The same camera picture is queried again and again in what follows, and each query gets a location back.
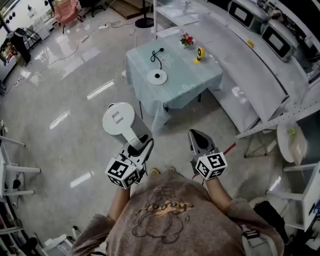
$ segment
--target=yellow shoe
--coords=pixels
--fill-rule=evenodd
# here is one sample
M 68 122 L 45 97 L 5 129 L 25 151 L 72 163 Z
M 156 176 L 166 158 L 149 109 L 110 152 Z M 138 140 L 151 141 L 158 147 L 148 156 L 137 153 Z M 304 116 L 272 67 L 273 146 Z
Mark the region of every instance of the yellow shoe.
M 150 171 L 150 174 L 152 174 L 152 175 L 158 175 L 160 173 L 161 172 L 157 168 L 152 168 L 151 171 Z
M 175 167 L 173 167 L 173 166 L 171 166 L 171 167 L 169 167 L 169 169 L 168 169 L 170 172 L 176 172 L 177 170 L 176 170 L 176 168 Z

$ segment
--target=yellow toy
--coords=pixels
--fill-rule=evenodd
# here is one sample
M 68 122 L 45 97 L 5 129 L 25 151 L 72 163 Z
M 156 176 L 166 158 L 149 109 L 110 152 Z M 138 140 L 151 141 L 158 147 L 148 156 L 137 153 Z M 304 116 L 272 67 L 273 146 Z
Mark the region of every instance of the yellow toy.
M 194 63 L 201 63 L 201 58 L 203 58 L 205 56 L 205 54 L 206 54 L 205 48 L 199 47 L 198 48 L 198 56 L 193 60 Z

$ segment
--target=light blue tablecloth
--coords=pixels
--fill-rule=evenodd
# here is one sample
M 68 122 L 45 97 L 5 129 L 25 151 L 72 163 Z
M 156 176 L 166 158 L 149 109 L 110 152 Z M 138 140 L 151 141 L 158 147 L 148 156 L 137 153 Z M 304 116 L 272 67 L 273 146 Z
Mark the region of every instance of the light blue tablecloth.
M 134 92 L 149 115 L 154 117 L 152 130 L 159 130 L 170 118 L 170 111 L 164 108 L 182 109 L 206 88 L 219 86 L 222 69 L 208 54 L 201 63 L 194 63 L 199 45 L 194 43 L 183 48 L 179 34 L 170 35 L 145 43 L 126 53 L 126 83 Z M 163 85 L 148 82 L 150 70 L 159 69 L 160 63 L 150 61 L 152 52 L 161 60 L 162 70 L 167 73 Z

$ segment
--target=white microwave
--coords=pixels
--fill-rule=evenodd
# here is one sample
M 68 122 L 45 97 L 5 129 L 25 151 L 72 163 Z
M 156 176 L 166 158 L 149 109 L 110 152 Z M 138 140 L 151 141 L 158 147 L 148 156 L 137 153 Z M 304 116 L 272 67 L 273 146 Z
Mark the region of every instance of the white microwave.
M 262 28 L 261 36 L 283 62 L 288 62 L 299 46 L 294 34 L 275 19 L 269 20 Z
M 247 29 L 260 34 L 261 25 L 269 19 L 267 12 L 251 0 L 232 0 L 228 12 Z

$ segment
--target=pink chair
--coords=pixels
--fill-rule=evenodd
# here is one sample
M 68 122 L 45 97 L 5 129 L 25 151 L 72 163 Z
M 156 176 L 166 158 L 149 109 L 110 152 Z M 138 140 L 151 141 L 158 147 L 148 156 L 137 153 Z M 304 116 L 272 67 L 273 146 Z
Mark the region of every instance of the pink chair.
M 83 22 L 78 15 L 76 0 L 56 0 L 53 4 L 55 19 L 62 24 L 63 34 L 65 26 L 75 19 Z

